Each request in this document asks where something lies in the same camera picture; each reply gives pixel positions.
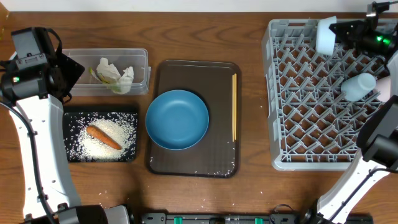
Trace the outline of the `white tissue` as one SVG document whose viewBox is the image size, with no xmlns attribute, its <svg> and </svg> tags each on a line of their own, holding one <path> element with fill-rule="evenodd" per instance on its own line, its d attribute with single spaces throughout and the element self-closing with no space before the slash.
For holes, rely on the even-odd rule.
<svg viewBox="0 0 398 224">
<path fill-rule="evenodd" d="M 133 67 L 127 67 L 121 75 L 113 63 L 109 63 L 107 58 L 101 58 L 96 71 L 91 70 L 102 84 L 106 84 L 113 93 L 124 95 L 130 91 L 134 81 Z"/>
</svg>

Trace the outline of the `green foil snack wrapper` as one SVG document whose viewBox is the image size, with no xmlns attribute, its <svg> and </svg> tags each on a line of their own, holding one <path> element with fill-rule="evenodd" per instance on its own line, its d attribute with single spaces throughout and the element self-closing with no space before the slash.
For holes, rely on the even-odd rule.
<svg viewBox="0 0 398 224">
<path fill-rule="evenodd" d="M 115 69 L 104 70 L 104 73 L 95 72 L 92 68 L 89 68 L 89 73 L 93 75 L 98 81 L 110 89 L 114 93 L 121 94 L 121 86 L 118 80 L 121 78 L 119 72 Z"/>
</svg>

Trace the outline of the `wooden chopstick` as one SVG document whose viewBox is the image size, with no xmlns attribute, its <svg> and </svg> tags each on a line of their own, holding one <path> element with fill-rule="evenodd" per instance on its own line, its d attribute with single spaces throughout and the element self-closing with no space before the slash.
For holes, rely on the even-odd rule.
<svg viewBox="0 0 398 224">
<path fill-rule="evenodd" d="M 235 87 L 235 74 L 232 76 L 232 112 L 233 112 L 233 115 L 232 115 L 232 125 L 233 125 L 233 127 L 232 127 L 232 132 L 233 132 L 233 137 L 232 137 L 232 140 L 233 140 L 233 142 L 235 142 L 235 127 L 236 127 L 236 125 L 235 125 L 235 115 L 236 115 L 236 112 L 235 112 L 235 90 L 236 90 L 236 87 Z"/>
<path fill-rule="evenodd" d="M 236 106 L 236 99 L 237 99 L 237 97 L 236 97 L 236 95 L 237 95 L 237 87 L 236 87 L 236 90 L 235 90 L 235 112 L 236 112 L 236 115 L 235 115 L 235 125 L 236 125 L 236 129 L 237 129 L 237 106 Z"/>
</svg>

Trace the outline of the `light blue bowl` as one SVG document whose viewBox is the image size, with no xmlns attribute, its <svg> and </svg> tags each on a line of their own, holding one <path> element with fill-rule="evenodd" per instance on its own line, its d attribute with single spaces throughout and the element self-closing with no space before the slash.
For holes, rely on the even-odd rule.
<svg viewBox="0 0 398 224">
<path fill-rule="evenodd" d="M 336 35 L 329 26 L 337 22 L 336 16 L 321 19 L 317 24 L 316 46 L 317 53 L 332 56 L 335 46 Z"/>
</svg>

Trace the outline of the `orange carrot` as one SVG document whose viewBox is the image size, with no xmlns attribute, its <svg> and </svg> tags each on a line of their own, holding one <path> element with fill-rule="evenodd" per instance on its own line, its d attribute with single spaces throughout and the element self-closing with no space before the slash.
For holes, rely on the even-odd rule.
<svg viewBox="0 0 398 224">
<path fill-rule="evenodd" d="M 121 150 L 122 147 L 114 141 L 111 137 L 109 137 L 105 132 L 100 130 L 100 128 L 97 128 L 96 126 L 88 126 L 86 128 L 86 132 L 96 138 L 97 140 L 101 141 L 102 143 L 106 144 L 107 146 L 115 149 L 115 150 Z"/>
</svg>

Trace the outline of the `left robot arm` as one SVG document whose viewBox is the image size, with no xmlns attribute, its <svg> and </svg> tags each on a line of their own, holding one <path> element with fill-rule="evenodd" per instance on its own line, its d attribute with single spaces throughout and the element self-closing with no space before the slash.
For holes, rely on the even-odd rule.
<svg viewBox="0 0 398 224">
<path fill-rule="evenodd" d="M 25 223 L 132 223 L 126 206 L 82 205 L 63 140 L 63 104 L 84 67 L 54 47 L 51 28 L 12 32 L 14 58 L 1 62 L 1 105 L 11 114 L 24 170 Z"/>
</svg>

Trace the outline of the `dark blue plate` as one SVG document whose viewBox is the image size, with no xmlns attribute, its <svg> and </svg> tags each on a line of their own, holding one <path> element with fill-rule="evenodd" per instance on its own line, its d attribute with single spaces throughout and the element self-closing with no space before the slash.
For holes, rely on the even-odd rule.
<svg viewBox="0 0 398 224">
<path fill-rule="evenodd" d="M 172 151 L 196 145 L 205 136 L 210 115 L 205 102 L 186 90 L 170 90 L 148 107 L 146 130 L 156 145 Z"/>
</svg>

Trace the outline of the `white cup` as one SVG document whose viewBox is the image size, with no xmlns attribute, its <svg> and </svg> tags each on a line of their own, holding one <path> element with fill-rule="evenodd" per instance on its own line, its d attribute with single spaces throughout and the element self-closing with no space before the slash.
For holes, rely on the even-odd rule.
<svg viewBox="0 0 398 224">
<path fill-rule="evenodd" d="M 373 93 L 379 93 L 377 99 L 381 102 L 387 102 L 391 97 L 391 77 L 384 77 L 376 81 Z"/>
</svg>

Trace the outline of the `light blue cup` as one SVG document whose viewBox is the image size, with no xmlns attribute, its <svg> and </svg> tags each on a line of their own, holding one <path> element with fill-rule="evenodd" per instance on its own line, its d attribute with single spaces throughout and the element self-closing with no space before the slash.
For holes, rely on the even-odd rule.
<svg viewBox="0 0 398 224">
<path fill-rule="evenodd" d="M 376 86 L 376 79 L 370 73 L 361 73 L 344 81 L 341 92 L 347 101 L 355 102 L 364 98 Z"/>
</svg>

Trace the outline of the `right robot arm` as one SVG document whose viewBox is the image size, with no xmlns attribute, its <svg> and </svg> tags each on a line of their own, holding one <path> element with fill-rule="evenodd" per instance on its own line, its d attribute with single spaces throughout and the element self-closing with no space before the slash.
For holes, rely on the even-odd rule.
<svg viewBox="0 0 398 224">
<path fill-rule="evenodd" d="M 331 55 L 336 39 L 356 50 L 383 56 L 390 82 L 381 88 L 389 99 L 362 126 L 353 161 L 337 183 L 316 202 L 303 223 L 345 223 L 349 212 L 383 177 L 397 172 L 397 37 L 376 31 L 375 22 L 322 19 L 317 26 L 316 51 Z"/>
</svg>

